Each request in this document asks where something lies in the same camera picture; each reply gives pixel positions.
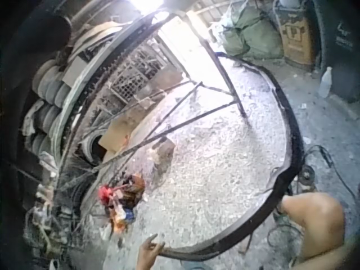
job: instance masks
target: leg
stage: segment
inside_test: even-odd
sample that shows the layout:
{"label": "leg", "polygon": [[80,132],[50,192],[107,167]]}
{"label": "leg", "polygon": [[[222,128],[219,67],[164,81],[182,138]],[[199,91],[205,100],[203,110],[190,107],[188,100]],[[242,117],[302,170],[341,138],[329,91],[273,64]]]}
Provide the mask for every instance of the leg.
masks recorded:
{"label": "leg", "polygon": [[345,218],[343,208],[325,193],[284,196],[281,211],[305,229],[299,261],[342,246]]}

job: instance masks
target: workshop floor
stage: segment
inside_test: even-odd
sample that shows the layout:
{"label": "workshop floor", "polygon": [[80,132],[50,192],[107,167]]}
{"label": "workshop floor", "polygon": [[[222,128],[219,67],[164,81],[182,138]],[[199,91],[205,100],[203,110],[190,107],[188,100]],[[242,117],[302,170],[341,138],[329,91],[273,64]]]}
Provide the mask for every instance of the workshop floor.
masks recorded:
{"label": "workshop floor", "polygon": [[[276,77],[285,91],[304,137],[305,148],[320,144],[331,153],[344,181],[356,191],[360,160],[359,122],[331,99],[317,97],[318,80],[299,69],[289,67],[282,60],[258,61]],[[233,67],[230,60],[223,65],[243,100],[249,115],[249,128],[236,105],[203,118],[168,136],[175,143],[172,160],[164,174],[151,182],[154,171],[149,161],[148,148],[134,155],[128,164],[133,172],[142,171],[148,189],[145,201],[136,207],[136,220],[127,233],[118,239],[101,239],[106,220],[91,216],[87,220],[86,235],[90,242],[86,253],[75,254],[75,264],[81,269],[134,269],[138,247],[152,233],[171,247],[193,245],[214,236],[232,224],[259,200],[274,167],[284,159],[285,135],[281,115],[263,79],[242,67]],[[224,87],[210,67],[202,69],[204,83]],[[192,85],[188,84],[169,94],[132,134],[130,146],[142,140],[161,116],[183,97]],[[231,96],[200,87],[197,94],[160,127],[174,126],[189,118],[229,103]],[[346,213],[346,235],[355,230],[355,204],[328,169],[319,154],[309,158],[316,171],[316,186],[341,201]],[[101,214],[97,206],[92,213]],[[213,269],[287,269],[296,256],[300,237],[296,231],[279,229],[267,242],[268,231],[275,226],[270,216],[255,232],[246,255],[235,246],[206,264]],[[156,269],[181,269],[179,261],[158,258]]]}

